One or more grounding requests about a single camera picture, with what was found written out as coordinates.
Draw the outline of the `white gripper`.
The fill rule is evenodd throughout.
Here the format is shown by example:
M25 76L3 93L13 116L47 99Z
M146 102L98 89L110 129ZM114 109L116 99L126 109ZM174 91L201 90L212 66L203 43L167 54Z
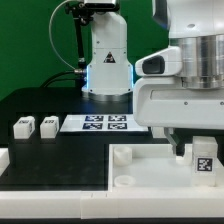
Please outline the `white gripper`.
M164 127L173 154L183 156L174 128L224 130L224 88L191 90L176 77L143 77L134 86L133 115L141 126Z

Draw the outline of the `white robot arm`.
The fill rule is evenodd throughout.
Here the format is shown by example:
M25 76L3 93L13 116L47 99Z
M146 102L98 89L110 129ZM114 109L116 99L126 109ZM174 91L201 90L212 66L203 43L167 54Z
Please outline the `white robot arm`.
M145 127L224 130L224 0L152 0L152 18L168 45L128 63L127 25L116 0L84 0L91 12L92 60L86 97L133 93L133 116Z

